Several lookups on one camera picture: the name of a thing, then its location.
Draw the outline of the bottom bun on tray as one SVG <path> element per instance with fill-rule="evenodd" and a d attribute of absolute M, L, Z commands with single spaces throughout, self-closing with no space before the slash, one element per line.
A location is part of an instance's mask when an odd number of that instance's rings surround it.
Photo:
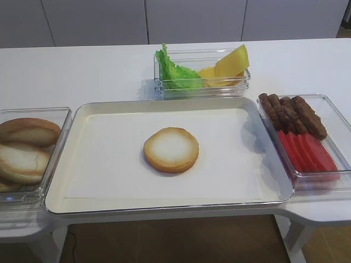
<path fill-rule="evenodd" d="M 146 140 L 143 152 L 146 161 L 157 171 L 178 174 L 195 164 L 200 147 L 187 130 L 167 127 Z"/>

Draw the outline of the clear meat tomato container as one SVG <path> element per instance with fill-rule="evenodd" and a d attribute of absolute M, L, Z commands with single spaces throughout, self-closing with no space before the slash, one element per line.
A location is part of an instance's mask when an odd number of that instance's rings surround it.
<path fill-rule="evenodd" d="M 299 190 L 350 190 L 350 124 L 331 100 L 321 94 L 288 95 L 290 99 L 301 96 L 321 118 L 327 137 L 320 141 L 333 158 L 338 170 L 333 172 L 299 172 L 291 163 L 276 130 L 257 100 L 261 118 L 277 149 L 278 155 Z"/>

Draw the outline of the brown patty rightmost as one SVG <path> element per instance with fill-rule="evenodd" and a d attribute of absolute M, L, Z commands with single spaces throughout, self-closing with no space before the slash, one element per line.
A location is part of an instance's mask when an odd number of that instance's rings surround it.
<path fill-rule="evenodd" d="M 326 128 L 311 106 L 301 96 L 293 97 L 291 104 L 308 132 L 320 141 L 326 139 Z"/>

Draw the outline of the clear lettuce cheese container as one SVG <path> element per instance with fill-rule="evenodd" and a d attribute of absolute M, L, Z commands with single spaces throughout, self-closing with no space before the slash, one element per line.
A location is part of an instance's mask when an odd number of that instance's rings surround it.
<path fill-rule="evenodd" d="M 196 49 L 196 50 L 171 50 L 169 57 L 177 65 L 185 66 L 196 72 L 213 67 L 217 61 L 230 54 L 233 49 Z M 187 98 L 231 98 L 244 96 L 249 88 L 251 74 L 245 70 L 245 75 L 240 83 L 229 87 L 215 87 L 196 89 L 165 89 L 160 79 L 160 64 L 154 55 L 154 85 L 157 100 L 187 99 Z"/>

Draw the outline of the red tomato slice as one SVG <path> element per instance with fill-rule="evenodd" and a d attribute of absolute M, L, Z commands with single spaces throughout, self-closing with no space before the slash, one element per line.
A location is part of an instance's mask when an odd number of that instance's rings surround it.
<path fill-rule="evenodd" d="M 302 155 L 300 154 L 300 151 L 297 147 L 297 144 L 295 143 L 295 137 L 296 135 L 292 132 L 289 132 L 285 135 L 285 138 L 293 154 L 295 168 L 299 172 L 304 172 L 304 173 L 309 172 L 310 169 L 308 165 L 305 163 L 305 161 L 303 160 Z"/>
<path fill-rule="evenodd" d="M 278 131 L 278 137 L 279 137 L 279 139 L 280 139 L 280 141 L 281 141 L 281 143 L 282 143 L 282 145 L 283 145 L 283 147 L 284 147 L 284 149 L 285 149 L 285 151 L 286 151 L 291 163 L 293 164 L 295 170 L 296 171 L 302 171 L 302 168 L 299 165 L 296 156 L 293 154 L 293 152 L 292 152 L 292 150 L 291 150 L 291 148 L 290 148 L 290 146 L 289 146 L 289 144 L 288 144 L 288 142 L 286 140 L 285 133 L 284 133 L 283 130 L 279 130 Z"/>
<path fill-rule="evenodd" d="M 312 161 L 318 168 L 317 172 L 333 172 L 338 170 L 333 158 L 319 140 L 309 133 L 302 134 L 301 136 Z"/>
<path fill-rule="evenodd" d="M 295 143 L 297 144 L 297 147 L 300 151 L 300 154 L 302 155 L 303 160 L 305 163 L 308 165 L 310 171 L 309 172 L 317 172 L 318 168 L 316 164 L 312 161 L 312 158 L 310 157 L 307 148 L 305 147 L 303 141 L 302 141 L 302 136 L 301 135 L 296 135 L 295 137 Z"/>

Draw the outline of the clear bun container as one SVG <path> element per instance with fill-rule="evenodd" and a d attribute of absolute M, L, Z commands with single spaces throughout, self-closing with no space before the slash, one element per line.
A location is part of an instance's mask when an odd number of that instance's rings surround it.
<path fill-rule="evenodd" d="M 55 145 L 46 148 L 40 147 L 50 153 L 50 160 L 41 182 L 20 184 L 1 177 L 1 209 L 31 209 L 42 205 L 71 128 L 71 115 L 72 112 L 68 107 L 1 110 L 1 123 L 16 118 L 40 118 L 51 121 L 61 128 Z"/>

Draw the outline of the upright yellow cheese slice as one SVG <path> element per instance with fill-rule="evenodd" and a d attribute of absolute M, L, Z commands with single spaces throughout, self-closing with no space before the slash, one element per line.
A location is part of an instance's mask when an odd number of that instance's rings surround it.
<path fill-rule="evenodd" d="M 248 51 L 243 44 L 216 63 L 214 74 L 217 78 L 235 77 L 249 66 Z"/>

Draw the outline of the brown patty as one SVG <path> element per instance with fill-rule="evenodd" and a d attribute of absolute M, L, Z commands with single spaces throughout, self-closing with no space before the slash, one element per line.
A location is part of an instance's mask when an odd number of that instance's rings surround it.
<path fill-rule="evenodd" d="M 294 126 L 292 132 L 297 134 L 305 134 L 308 132 L 308 129 L 305 127 L 303 122 L 299 119 L 297 112 L 294 110 L 291 104 L 291 99 L 289 97 L 283 97 L 280 99 L 280 104 L 282 109 L 287 114 L 291 124 Z"/>
<path fill-rule="evenodd" d="M 268 99 L 279 118 L 279 121 L 282 125 L 282 129 L 285 132 L 285 134 L 287 134 L 288 132 L 292 132 L 295 134 L 296 133 L 295 126 L 291 123 L 287 113 L 282 108 L 278 96 L 276 94 L 270 94 L 268 96 Z"/>
<path fill-rule="evenodd" d="M 276 111 L 274 110 L 269 101 L 267 93 L 262 93 L 258 97 L 264 112 L 270 118 L 274 128 L 276 130 L 283 130 L 283 126 L 279 120 L 278 115 L 276 114 Z"/>
<path fill-rule="evenodd" d="M 326 139 L 326 128 L 311 106 L 301 96 L 293 97 L 291 104 L 308 132 L 320 141 Z"/>

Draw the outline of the bun half middle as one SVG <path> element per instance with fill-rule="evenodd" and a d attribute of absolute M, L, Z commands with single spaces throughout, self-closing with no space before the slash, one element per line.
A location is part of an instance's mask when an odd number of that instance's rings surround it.
<path fill-rule="evenodd" d="M 20 184 L 41 182 L 50 153 L 31 144 L 1 144 L 1 177 Z"/>

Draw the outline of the green lettuce leaf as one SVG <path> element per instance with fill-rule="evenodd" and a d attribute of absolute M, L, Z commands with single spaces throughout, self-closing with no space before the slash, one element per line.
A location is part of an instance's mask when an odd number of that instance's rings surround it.
<path fill-rule="evenodd" d="M 156 52 L 156 58 L 160 64 L 160 79 L 165 89 L 203 88 L 203 80 L 195 70 L 177 65 L 171 60 L 165 43 L 162 44 L 162 49 Z"/>

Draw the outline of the brown patty leftmost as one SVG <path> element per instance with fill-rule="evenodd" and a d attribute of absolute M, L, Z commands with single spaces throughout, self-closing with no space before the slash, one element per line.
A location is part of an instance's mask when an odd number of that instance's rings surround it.
<path fill-rule="evenodd" d="M 283 126 L 279 120 L 278 115 L 276 114 L 276 111 L 274 110 L 269 101 L 267 93 L 262 93 L 258 97 L 264 112 L 270 118 L 274 128 L 276 130 L 283 130 Z"/>

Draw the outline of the white serving tray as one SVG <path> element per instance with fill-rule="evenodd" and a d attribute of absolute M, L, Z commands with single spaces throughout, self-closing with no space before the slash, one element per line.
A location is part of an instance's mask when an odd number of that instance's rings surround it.
<path fill-rule="evenodd" d="M 195 164 L 161 173 L 144 156 L 163 128 L 187 130 L 199 143 Z M 256 104 L 244 97 L 96 102 L 81 106 L 52 177 L 52 214 L 271 207 L 293 184 Z"/>

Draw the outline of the top bun upper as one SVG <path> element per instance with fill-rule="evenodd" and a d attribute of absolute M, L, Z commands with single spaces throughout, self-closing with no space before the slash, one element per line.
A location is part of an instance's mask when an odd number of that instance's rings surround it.
<path fill-rule="evenodd" d="M 57 124 L 40 118 L 16 118 L 1 123 L 2 142 L 23 142 L 46 148 L 56 144 L 60 133 Z"/>

